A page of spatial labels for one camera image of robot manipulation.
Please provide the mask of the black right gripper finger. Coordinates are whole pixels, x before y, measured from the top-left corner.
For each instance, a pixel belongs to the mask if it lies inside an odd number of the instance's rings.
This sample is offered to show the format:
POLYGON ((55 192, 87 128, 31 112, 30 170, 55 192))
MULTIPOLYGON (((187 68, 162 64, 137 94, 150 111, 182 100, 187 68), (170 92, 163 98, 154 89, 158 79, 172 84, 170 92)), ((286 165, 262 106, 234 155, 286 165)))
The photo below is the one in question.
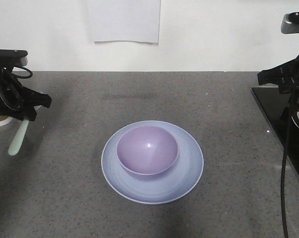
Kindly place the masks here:
POLYGON ((257 74, 258 84, 292 85, 294 60, 283 63, 271 69, 262 70, 257 74))
POLYGON ((295 84, 279 84, 278 90, 280 94, 293 94, 297 90, 297 86, 295 84))

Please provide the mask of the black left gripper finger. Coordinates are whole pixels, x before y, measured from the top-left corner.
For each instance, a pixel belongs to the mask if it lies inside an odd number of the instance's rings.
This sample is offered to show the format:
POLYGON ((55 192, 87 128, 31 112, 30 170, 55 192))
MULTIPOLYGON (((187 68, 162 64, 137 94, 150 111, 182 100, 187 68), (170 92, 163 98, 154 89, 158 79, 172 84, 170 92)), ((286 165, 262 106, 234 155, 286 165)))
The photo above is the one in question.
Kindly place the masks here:
POLYGON ((51 106, 52 98, 48 94, 43 94, 41 92, 24 87, 22 96, 25 106, 43 106, 46 108, 50 108, 51 106))
POLYGON ((37 112, 34 108, 26 108, 21 111, 14 110, 2 110, 0 111, 0 116, 9 116, 17 120, 29 120, 34 121, 37 117, 37 112))

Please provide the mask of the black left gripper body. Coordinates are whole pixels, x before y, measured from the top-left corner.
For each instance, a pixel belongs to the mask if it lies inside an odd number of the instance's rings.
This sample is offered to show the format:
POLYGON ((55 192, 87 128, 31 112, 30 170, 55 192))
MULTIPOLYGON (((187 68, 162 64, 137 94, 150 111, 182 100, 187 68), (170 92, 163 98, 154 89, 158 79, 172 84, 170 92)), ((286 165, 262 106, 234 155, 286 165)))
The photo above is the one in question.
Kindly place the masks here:
POLYGON ((26 99, 20 76, 0 66, 0 116, 24 120, 26 99))

